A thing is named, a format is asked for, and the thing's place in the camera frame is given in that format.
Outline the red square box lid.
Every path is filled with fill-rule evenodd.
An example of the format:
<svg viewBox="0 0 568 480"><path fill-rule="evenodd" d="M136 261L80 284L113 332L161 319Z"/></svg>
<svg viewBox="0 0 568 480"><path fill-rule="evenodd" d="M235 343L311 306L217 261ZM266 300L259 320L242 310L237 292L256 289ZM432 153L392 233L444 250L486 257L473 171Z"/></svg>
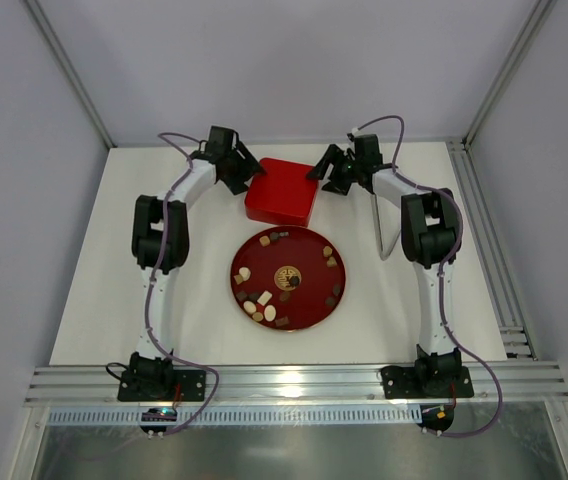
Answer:
<svg viewBox="0 0 568 480"><path fill-rule="evenodd" d="M313 168L311 165L269 157L262 158L259 163L266 173L253 177L245 200L258 197L278 199L300 197L315 202L319 182L305 178Z"/></svg>

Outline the steel tongs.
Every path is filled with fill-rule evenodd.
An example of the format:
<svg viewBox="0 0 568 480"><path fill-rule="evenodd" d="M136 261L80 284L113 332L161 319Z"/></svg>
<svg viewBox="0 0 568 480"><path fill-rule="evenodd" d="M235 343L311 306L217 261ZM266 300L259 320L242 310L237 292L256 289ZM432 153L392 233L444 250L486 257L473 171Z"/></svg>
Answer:
<svg viewBox="0 0 568 480"><path fill-rule="evenodd" d="M398 226L393 235L387 239L384 234L379 200L376 195L371 197L371 210L378 255L381 261L386 261L398 245L401 236L401 227Z"/></svg>

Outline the red square chocolate box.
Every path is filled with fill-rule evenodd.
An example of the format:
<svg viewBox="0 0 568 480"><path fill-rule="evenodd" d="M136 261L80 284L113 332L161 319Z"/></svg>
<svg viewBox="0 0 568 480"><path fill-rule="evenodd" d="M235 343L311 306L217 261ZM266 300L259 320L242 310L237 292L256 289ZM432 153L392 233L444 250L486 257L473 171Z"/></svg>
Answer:
<svg viewBox="0 0 568 480"><path fill-rule="evenodd" d="M306 227L309 224L314 201L296 197L251 198L244 202L249 219L274 225L294 225Z"/></svg>

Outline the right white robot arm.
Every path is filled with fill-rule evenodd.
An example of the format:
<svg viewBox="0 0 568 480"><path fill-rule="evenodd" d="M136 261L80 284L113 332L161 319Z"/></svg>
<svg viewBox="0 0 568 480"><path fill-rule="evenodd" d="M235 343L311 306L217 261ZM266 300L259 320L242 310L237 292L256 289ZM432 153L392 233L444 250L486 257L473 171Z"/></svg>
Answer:
<svg viewBox="0 0 568 480"><path fill-rule="evenodd" d="M413 265L419 290L421 325L411 366L380 370L387 399L473 396L463 356L470 352L453 332L452 274L463 236L463 218L453 194L417 183L394 163L385 164L375 135L349 136L351 146L335 144L307 174L327 179L325 191L347 195L357 184L400 210L400 241Z"/></svg>

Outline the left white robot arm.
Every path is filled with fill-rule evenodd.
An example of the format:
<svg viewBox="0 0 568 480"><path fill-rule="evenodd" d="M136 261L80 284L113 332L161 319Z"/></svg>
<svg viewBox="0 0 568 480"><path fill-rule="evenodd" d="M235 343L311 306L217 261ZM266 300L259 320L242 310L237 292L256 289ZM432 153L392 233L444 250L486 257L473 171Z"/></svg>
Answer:
<svg viewBox="0 0 568 480"><path fill-rule="evenodd" d="M197 140L177 132L159 139L175 148L186 167L166 191L141 195L134 205L131 251L143 275L143 327L135 351L116 376L120 402L203 402L206 381L219 378L210 366L180 359L169 347L173 294L190 251L188 212L221 183L234 195L265 170L237 131L213 126Z"/></svg>

